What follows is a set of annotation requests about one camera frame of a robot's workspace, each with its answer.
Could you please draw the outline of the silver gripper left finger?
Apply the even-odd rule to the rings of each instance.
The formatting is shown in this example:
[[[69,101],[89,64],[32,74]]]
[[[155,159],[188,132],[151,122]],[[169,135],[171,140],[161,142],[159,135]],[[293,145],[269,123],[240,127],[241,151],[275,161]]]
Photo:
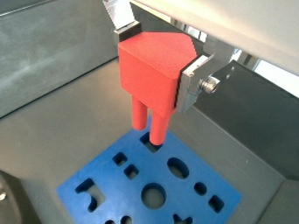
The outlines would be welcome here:
[[[116,42],[121,42],[141,32],[141,24],[135,19],[129,0],[103,0],[115,26]]]

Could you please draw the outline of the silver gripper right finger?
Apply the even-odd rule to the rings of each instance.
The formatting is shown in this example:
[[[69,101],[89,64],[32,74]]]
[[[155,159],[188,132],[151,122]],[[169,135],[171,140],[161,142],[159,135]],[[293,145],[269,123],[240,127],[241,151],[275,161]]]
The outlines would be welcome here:
[[[203,53],[181,69],[175,108],[184,113],[201,92],[212,94],[220,84],[213,74],[229,63],[235,47],[207,36]]]

